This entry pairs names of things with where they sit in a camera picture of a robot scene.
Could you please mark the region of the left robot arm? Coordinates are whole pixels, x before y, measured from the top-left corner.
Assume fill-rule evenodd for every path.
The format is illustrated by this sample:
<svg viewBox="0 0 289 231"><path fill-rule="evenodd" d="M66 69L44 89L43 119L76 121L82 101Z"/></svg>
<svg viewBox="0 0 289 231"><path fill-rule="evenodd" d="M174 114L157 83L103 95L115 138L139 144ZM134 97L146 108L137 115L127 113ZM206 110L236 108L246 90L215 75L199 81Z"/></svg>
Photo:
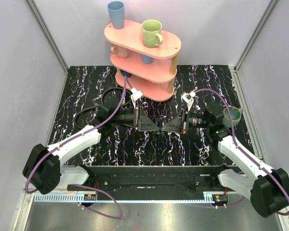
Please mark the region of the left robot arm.
<svg viewBox="0 0 289 231"><path fill-rule="evenodd" d="M121 112L119 109L102 107L91 124L79 132L55 144L33 147L23 169L26 178L25 191L48 194L58 186L74 185L85 191L97 186L95 173L85 165L65 167L72 157L90 146L98 144L101 139L116 125L130 126L137 131L159 133L160 127L152 121L141 107Z"/></svg>

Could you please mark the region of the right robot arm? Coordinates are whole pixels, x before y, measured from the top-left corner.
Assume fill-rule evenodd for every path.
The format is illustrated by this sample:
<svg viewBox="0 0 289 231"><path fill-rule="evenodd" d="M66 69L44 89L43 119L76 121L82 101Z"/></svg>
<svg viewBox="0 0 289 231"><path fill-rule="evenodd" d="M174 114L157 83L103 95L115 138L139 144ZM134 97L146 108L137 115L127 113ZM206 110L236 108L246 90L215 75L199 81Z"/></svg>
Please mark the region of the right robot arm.
<svg viewBox="0 0 289 231"><path fill-rule="evenodd" d="M204 129L212 147L226 155L243 172L239 174L222 165L210 173L210 187L215 191L228 188L237 192L248 199L264 218L274 213L283 215L281 210L289 208L287 172L282 168L273 169L236 141L234 132L225 126L224 117L225 111L205 109L203 115L197 116L183 109L161 130L186 134L189 128Z"/></svg>

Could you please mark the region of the black marble mat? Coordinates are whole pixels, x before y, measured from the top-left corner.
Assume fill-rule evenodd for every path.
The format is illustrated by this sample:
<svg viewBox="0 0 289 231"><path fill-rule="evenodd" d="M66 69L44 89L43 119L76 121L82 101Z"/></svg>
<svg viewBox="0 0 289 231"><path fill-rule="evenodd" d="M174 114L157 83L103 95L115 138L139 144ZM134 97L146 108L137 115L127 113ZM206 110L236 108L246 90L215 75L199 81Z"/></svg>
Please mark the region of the black marble mat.
<svg viewBox="0 0 289 231"><path fill-rule="evenodd" d="M69 69L49 142L59 142L77 132L76 124L92 121L102 100L120 97L113 66L73 66ZM167 123L176 117L184 102L183 92L202 89L196 95L191 111L201 113L208 103L223 97L231 106L240 107L232 78L232 68L226 65L180 65L172 98L154 102L143 98L141 104L151 119ZM77 122L73 119L81 110L92 107ZM179 133L137 132L117 126L101 139L71 158L68 165L88 166L219 166L231 165L225 155L213 149L201 129L186 135Z"/></svg>

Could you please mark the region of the dark blue cup lower shelf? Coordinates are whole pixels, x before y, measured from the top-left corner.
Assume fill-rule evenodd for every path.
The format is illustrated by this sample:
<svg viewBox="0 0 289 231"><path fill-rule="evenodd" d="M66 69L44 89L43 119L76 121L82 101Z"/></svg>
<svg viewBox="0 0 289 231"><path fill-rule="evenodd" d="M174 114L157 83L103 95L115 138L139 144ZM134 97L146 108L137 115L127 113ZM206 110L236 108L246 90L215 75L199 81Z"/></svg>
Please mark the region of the dark blue cup lower shelf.
<svg viewBox="0 0 289 231"><path fill-rule="evenodd" d="M120 72L121 72L123 77L126 77L126 78L130 78L131 77L131 73L129 73L127 71L121 70Z"/></svg>

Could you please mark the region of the pink three-tier shelf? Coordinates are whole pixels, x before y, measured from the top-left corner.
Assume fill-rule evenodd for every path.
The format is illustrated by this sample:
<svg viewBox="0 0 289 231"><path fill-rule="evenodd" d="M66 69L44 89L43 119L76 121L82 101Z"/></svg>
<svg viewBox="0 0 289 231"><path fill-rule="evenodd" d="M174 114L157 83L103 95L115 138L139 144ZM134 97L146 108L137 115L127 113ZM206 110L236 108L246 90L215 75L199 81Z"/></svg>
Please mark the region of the pink three-tier shelf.
<svg viewBox="0 0 289 231"><path fill-rule="evenodd" d="M181 49L181 41L175 34L162 31L163 43L156 48L148 48L142 42L141 24L126 20L122 29L115 29L112 24L108 24L104 29L104 35L111 45L130 50L126 59L113 53L110 55L111 63L117 68L115 78L120 86L124 84L124 77L120 71L124 70L131 73L131 86L140 90L145 97L163 102L173 96ZM153 62L144 64L142 54L152 57Z"/></svg>

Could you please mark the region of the teal ceramic cup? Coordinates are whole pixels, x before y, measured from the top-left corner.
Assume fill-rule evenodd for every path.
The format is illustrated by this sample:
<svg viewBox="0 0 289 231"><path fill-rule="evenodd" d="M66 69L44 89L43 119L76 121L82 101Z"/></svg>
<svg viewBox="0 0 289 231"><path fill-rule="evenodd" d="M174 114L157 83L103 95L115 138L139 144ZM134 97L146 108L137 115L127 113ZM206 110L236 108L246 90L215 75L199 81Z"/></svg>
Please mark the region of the teal ceramic cup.
<svg viewBox="0 0 289 231"><path fill-rule="evenodd" d="M235 127L241 120L242 113L244 109L243 108L236 108L234 106L229 106L229 111L225 108L223 110L224 118L223 118L223 124L227 128L231 128L231 122L233 124L233 127Z"/></svg>

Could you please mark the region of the blue cup middle shelf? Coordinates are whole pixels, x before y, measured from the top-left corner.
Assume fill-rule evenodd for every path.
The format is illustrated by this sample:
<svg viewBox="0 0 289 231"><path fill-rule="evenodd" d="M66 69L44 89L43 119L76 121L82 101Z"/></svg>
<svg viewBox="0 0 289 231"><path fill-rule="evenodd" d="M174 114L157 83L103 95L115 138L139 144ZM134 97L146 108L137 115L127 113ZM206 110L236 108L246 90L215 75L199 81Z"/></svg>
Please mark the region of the blue cup middle shelf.
<svg viewBox="0 0 289 231"><path fill-rule="evenodd" d="M152 57L144 55L144 54L141 55L141 58L144 64L151 64L154 60Z"/></svg>

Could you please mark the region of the pink mug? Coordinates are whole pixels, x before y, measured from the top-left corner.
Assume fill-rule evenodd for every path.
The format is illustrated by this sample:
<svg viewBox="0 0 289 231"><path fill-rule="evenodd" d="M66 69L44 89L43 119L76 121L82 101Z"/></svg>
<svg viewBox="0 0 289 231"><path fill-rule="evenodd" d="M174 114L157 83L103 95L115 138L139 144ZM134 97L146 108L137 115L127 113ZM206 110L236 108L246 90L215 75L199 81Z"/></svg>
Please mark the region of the pink mug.
<svg viewBox="0 0 289 231"><path fill-rule="evenodd" d="M113 54L118 55L119 58L123 58L123 59L128 58L130 55L130 50L124 47L118 46L118 45L114 45L114 44L111 46L111 52Z"/></svg>

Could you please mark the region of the green mug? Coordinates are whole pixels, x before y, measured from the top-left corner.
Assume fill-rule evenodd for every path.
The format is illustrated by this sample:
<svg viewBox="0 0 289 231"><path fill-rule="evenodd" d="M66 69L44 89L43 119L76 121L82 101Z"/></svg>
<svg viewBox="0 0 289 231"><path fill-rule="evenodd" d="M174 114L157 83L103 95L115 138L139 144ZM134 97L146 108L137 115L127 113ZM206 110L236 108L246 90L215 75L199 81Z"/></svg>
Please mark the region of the green mug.
<svg viewBox="0 0 289 231"><path fill-rule="evenodd" d="M148 48L158 47L163 43L162 24L158 20L146 20L142 23L142 40Z"/></svg>

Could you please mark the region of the blue plastic tumbler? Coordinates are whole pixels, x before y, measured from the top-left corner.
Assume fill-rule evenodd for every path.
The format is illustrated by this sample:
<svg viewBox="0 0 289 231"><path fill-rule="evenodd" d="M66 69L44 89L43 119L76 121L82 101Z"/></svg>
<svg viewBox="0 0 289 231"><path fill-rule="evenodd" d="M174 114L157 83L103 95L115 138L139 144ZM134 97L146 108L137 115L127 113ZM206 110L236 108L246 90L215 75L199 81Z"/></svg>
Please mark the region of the blue plastic tumbler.
<svg viewBox="0 0 289 231"><path fill-rule="evenodd" d="M115 29L122 29L125 24L125 8L121 1L110 2L107 6L111 23Z"/></svg>

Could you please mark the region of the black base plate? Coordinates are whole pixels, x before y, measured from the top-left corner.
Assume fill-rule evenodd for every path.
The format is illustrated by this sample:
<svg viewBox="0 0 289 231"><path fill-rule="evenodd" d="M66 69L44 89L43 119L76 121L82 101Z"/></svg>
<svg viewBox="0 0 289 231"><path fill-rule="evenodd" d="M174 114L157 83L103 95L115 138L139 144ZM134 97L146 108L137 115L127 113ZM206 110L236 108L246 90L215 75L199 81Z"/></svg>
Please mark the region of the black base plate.
<svg viewBox="0 0 289 231"><path fill-rule="evenodd" d="M210 174L216 166L93 166L87 186L96 186L121 203L203 200L204 192L224 193Z"/></svg>

